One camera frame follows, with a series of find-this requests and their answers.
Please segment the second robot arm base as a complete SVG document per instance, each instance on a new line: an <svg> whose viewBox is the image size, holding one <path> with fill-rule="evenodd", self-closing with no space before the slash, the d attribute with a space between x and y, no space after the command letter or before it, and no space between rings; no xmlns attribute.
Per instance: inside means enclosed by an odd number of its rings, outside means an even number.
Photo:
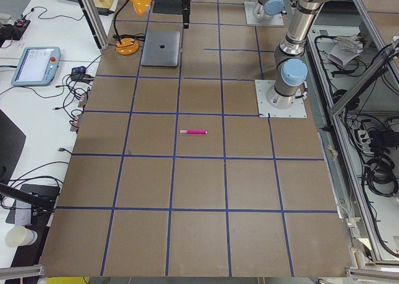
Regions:
<svg viewBox="0 0 399 284"><path fill-rule="evenodd" d="M283 10L283 0L257 0L253 14L259 21L267 21L280 14Z"/></svg>

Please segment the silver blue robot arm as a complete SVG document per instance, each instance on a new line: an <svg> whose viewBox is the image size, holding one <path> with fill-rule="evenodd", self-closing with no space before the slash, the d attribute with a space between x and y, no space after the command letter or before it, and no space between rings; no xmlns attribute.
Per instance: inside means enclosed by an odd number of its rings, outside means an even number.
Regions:
<svg viewBox="0 0 399 284"><path fill-rule="evenodd" d="M274 52L277 78L266 93L267 102L274 108L288 109L296 92L305 82L308 69L300 59L309 30L320 8L331 0L299 0L286 36Z"/></svg>

